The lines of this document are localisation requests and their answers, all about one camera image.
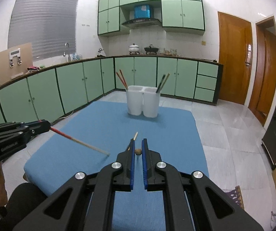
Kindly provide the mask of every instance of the white pot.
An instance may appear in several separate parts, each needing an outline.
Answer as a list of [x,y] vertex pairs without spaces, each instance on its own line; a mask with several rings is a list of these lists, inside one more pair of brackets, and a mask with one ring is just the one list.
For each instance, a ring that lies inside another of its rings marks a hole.
[[139,52],[139,46],[136,44],[130,45],[128,51],[129,52]]

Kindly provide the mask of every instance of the small round ball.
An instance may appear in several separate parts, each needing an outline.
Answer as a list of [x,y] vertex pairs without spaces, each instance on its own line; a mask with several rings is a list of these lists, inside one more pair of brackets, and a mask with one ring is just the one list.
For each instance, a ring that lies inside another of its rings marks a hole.
[[141,153],[142,153],[142,150],[141,150],[140,148],[135,149],[135,154],[136,154],[136,156],[140,156]]

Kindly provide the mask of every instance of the blue table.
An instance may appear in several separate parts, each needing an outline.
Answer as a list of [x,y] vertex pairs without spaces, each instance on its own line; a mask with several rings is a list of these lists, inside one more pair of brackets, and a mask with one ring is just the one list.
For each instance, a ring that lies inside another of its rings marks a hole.
[[[61,131],[111,153],[109,157],[54,135],[26,162],[28,179],[46,195],[52,194],[76,172],[96,173],[116,160],[134,134],[136,148],[147,138],[150,150],[179,171],[192,173],[208,169],[202,144],[190,111],[159,108],[155,119],[131,116],[127,105],[118,102],[93,102]],[[113,230],[165,230],[162,192],[144,190],[141,156],[135,157],[135,182],[132,192],[116,192]]]

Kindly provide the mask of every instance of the window blind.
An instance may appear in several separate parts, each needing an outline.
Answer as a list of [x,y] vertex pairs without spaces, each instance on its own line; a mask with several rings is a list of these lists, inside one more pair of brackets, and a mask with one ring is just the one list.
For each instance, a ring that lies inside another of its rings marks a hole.
[[33,60],[61,56],[65,43],[76,52],[76,7],[78,0],[16,0],[8,37],[8,48],[32,43]]

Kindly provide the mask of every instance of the tiled floor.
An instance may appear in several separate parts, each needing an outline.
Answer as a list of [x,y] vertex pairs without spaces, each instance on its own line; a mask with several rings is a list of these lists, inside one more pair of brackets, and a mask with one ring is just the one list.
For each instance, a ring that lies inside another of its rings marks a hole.
[[[115,91],[100,100],[126,102],[126,95]],[[205,152],[210,179],[224,191],[230,191],[239,185],[245,211],[265,231],[272,230],[276,224],[276,190],[272,170],[260,145],[265,130],[251,111],[243,105],[222,100],[219,100],[217,106],[210,106],[161,97],[160,106],[192,112]],[[54,127],[61,128],[73,116]],[[28,143],[26,149],[3,164],[9,195],[17,185],[24,182],[22,176],[25,162],[53,135],[50,131],[35,138]]]

